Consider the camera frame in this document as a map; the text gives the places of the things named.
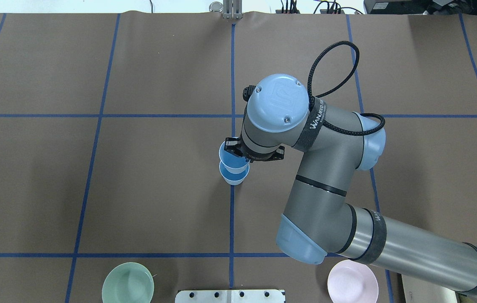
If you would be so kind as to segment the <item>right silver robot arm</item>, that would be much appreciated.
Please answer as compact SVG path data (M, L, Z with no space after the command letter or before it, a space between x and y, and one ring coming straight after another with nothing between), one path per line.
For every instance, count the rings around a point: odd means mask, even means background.
M335 253L477 299L477 246L346 203L354 172L383 153L384 127L371 114L327 105L310 88L287 74L248 86L240 136L224 144L248 162L282 160L285 146L303 153L281 215L280 250L314 265Z

